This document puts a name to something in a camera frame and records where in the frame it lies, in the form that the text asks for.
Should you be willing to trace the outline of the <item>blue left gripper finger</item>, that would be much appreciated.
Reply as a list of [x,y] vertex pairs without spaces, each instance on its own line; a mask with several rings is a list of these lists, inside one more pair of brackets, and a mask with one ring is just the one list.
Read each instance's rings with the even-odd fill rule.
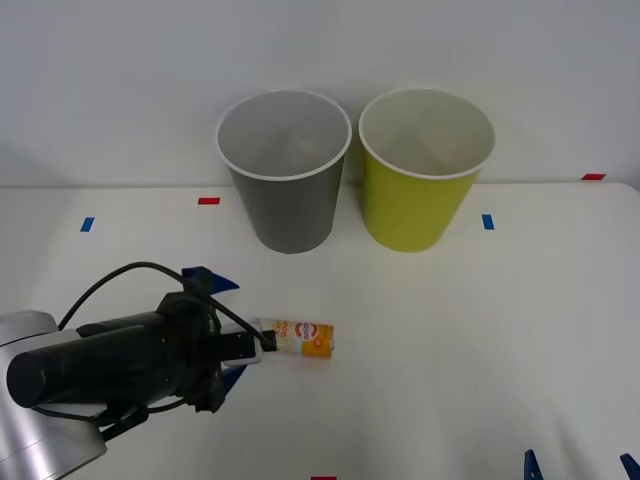
[[222,369],[222,382],[225,392],[230,392],[240,377],[245,372],[247,366],[233,366]]
[[208,295],[239,289],[239,285],[234,281],[215,274],[204,266],[183,268],[181,275],[191,284],[206,291]]

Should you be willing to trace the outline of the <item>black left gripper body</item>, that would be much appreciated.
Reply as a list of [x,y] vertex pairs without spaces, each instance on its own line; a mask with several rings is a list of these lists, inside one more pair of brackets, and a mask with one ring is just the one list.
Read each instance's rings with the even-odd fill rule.
[[168,319],[171,347],[186,365],[172,393],[178,400],[158,406],[157,412],[188,405],[196,412],[216,413],[224,403],[225,393],[221,362],[210,345],[221,329],[215,308],[192,294],[175,292],[163,298],[157,313]]

